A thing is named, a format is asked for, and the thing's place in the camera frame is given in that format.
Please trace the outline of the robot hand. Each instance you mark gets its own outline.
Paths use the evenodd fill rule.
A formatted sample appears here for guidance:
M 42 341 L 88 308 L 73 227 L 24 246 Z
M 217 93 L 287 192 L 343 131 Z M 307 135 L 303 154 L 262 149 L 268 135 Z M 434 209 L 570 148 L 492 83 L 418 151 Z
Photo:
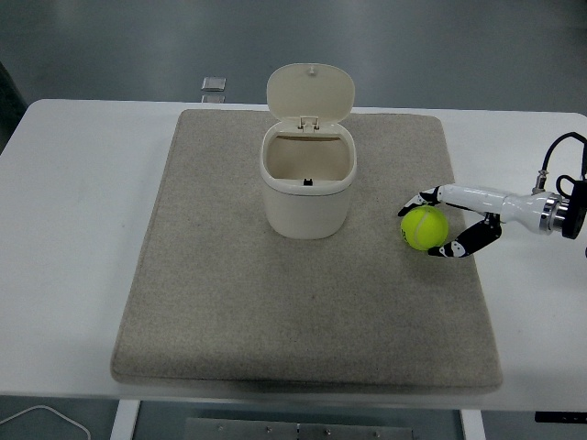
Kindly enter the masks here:
M 454 240 L 432 247 L 428 254 L 444 258 L 464 258 L 489 246 L 502 234 L 502 224 L 517 222 L 533 233 L 552 233 L 549 213 L 545 210 L 549 194 L 520 196 L 497 190 L 478 189 L 456 184 L 440 185 L 418 193 L 399 211 L 400 217 L 420 206 L 447 204 L 476 212 L 484 219 L 472 225 Z

